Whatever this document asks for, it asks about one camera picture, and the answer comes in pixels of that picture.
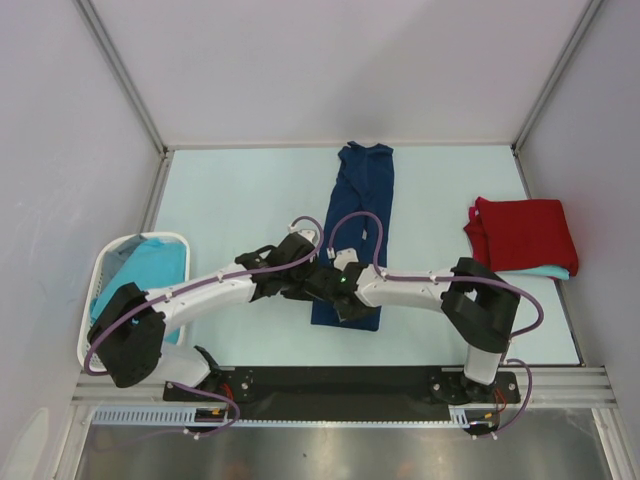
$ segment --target white wall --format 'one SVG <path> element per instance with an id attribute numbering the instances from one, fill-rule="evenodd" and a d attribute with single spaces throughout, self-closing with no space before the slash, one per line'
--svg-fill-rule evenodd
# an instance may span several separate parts
<path id="1" fill-rule="evenodd" d="M 581 260 L 573 321 L 640 446 L 638 19 L 637 0 L 605 3 L 522 159 L 534 193 L 564 202 Z"/>
<path id="2" fill-rule="evenodd" d="M 509 144 L 587 0 L 96 0 L 165 141 Z"/>
<path id="3" fill-rule="evenodd" d="M 9 3 L 0 15 L 0 470 L 46 407 L 43 478 L 80 371 L 92 263 L 140 225 L 158 159 L 73 2 Z"/>

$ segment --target light blue cloth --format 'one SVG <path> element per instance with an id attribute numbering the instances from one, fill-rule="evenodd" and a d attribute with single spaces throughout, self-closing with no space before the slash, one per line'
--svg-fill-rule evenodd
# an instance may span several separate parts
<path id="1" fill-rule="evenodd" d="M 569 270 L 557 265 L 542 265 L 541 267 L 528 268 L 527 270 L 509 270 L 500 272 L 514 275 L 538 275 L 541 277 L 557 278 L 558 280 L 569 280 Z"/>
<path id="2" fill-rule="evenodd" d="M 118 288 L 135 282 L 140 290 L 162 288 L 184 282 L 187 247 L 180 242 L 164 242 L 152 238 L 142 243 L 102 290 L 91 305 L 93 325 Z M 165 340 L 177 343 L 180 332 L 176 330 Z"/>

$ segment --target folded clothes stack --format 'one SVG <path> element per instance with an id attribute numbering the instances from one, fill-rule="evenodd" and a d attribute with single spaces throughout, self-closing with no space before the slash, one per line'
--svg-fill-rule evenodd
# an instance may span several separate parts
<path id="1" fill-rule="evenodd" d="M 147 239 L 136 235 L 117 250 L 105 254 L 102 262 L 100 296 L 91 303 L 93 325 L 118 288 L 135 282 L 142 290 L 162 288 L 184 282 L 187 247 L 180 242 L 167 242 L 159 238 Z M 176 330 L 165 340 L 177 343 L 180 332 Z"/>
<path id="2" fill-rule="evenodd" d="M 464 231 L 473 258 L 494 272 L 561 280 L 578 273 L 578 254 L 558 200 L 491 202 L 478 197 Z"/>

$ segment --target black mounting plate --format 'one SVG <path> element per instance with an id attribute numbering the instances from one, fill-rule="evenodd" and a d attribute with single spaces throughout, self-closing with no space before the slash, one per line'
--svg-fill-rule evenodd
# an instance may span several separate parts
<path id="1" fill-rule="evenodd" d="M 236 367 L 224 379 L 242 418 L 301 422 L 423 422 L 449 420 L 449 405 L 466 404 L 462 369 L 427 367 Z M 520 402 L 515 374 L 498 372 L 495 388 Z M 166 401 L 187 399 L 165 388 Z M 473 403 L 495 404 L 493 389 Z"/>

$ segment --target metal floor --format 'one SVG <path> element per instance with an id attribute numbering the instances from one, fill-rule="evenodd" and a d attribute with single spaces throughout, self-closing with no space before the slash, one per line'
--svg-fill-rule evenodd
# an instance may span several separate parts
<path id="1" fill-rule="evenodd" d="M 233 428 L 194 441 L 92 427 L 76 480 L 606 480 L 590 410 L 531 410 L 498 441 L 460 430 Z"/>

